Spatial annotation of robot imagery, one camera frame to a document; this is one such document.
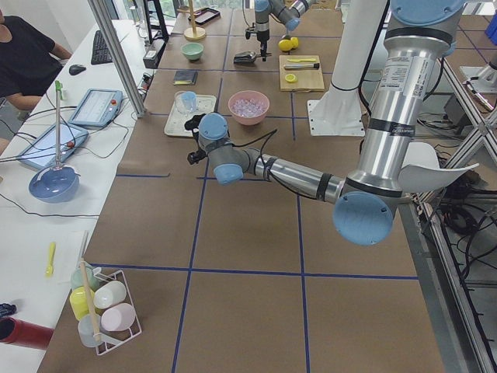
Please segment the red cylinder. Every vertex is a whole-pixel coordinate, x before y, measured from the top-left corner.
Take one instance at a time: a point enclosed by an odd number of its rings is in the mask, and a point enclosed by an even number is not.
[[[54,330],[31,322],[4,317],[0,319],[0,342],[46,350]]]

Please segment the cutting board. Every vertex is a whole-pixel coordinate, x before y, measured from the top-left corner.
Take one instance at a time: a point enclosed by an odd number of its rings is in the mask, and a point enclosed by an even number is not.
[[[309,70],[285,70],[283,68],[284,64],[296,64],[300,62],[289,62],[288,59],[295,58],[315,58],[316,62],[319,63],[319,68],[309,69]],[[289,83],[285,80],[286,74],[295,74],[298,81],[295,83]],[[321,70],[321,62],[319,61],[319,56],[312,55],[280,55],[280,91],[283,92],[324,92],[325,83],[323,81],[323,71]]]

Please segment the cup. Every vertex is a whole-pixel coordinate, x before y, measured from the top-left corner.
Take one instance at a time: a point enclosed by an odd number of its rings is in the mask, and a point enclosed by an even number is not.
[[[107,309],[102,315],[102,328],[110,332],[120,332],[129,329],[137,313],[129,303],[120,303]]]
[[[0,319],[0,342],[46,350],[54,330],[31,322],[3,317]]]
[[[100,325],[101,323],[101,317],[99,315],[96,316],[96,319]],[[103,343],[103,340],[100,339],[99,342],[95,340],[93,337],[93,325],[92,325],[92,318],[90,315],[85,315],[81,320],[78,322],[78,334],[79,334],[79,339],[81,340],[81,343],[83,343],[83,346],[85,347],[97,347],[100,346]]]
[[[93,304],[98,309],[107,309],[126,298],[126,286],[120,281],[110,281],[95,292]]]
[[[196,93],[192,91],[179,91],[175,94],[176,109],[183,115],[188,116],[196,112]]]
[[[90,293],[92,294],[92,298],[94,298],[95,292],[90,289]],[[80,286],[71,292],[71,295],[69,296],[69,303],[71,303],[72,311],[78,321],[81,320],[83,316],[89,314],[84,287]]]
[[[88,277],[88,283],[90,285],[90,288],[93,291],[96,291],[100,287],[100,280],[97,277],[95,277],[92,266],[86,264],[85,267],[86,267],[86,275]],[[81,271],[77,269],[71,275],[71,289],[75,290],[77,288],[80,288],[81,286],[83,286],[83,278],[81,275]]]

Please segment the black mouse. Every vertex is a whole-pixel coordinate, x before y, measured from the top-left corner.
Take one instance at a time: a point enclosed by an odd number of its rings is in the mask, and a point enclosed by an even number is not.
[[[82,64],[72,64],[71,67],[69,67],[69,74],[77,75],[84,70],[86,70],[86,67]]]

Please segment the pink bowl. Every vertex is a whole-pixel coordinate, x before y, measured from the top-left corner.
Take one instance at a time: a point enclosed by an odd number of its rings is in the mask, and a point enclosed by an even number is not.
[[[262,122],[266,117],[269,99],[261,92],[241,91],[230,97],[228,109],[237,122],[245,126],[253,126]]]

